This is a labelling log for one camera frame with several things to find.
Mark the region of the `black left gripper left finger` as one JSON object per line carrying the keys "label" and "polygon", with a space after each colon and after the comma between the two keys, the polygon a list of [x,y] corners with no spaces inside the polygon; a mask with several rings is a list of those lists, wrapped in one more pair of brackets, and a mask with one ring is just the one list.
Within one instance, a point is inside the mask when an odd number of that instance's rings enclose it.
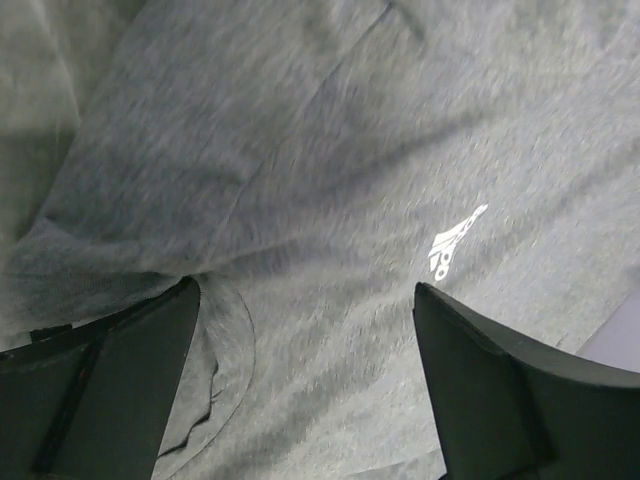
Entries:
{"label": "black left gripper left finger", "polygon": [[195,280],[1,355],[4,479],[148,479],[200,304]]}

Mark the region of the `grey t-shirt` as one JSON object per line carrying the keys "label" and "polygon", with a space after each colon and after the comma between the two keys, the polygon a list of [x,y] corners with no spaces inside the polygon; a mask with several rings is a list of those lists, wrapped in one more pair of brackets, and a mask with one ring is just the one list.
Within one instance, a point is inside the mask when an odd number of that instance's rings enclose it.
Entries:
{"label": "grey t-shirt", "polygon": [[1,345],[185,276],[157,479],[434,479],[428,282],[575,352],[639,287],[635,1],[5,1]]}

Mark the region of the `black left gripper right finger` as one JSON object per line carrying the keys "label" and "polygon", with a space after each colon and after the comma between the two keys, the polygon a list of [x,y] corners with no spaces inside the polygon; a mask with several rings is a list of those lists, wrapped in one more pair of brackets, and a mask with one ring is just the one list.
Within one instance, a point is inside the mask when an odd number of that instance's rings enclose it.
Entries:
{"label": "black left gripper right finger", "polygon": [[413,319],[445,478],[638,478],[637,373],[548,346],[424,283]]}

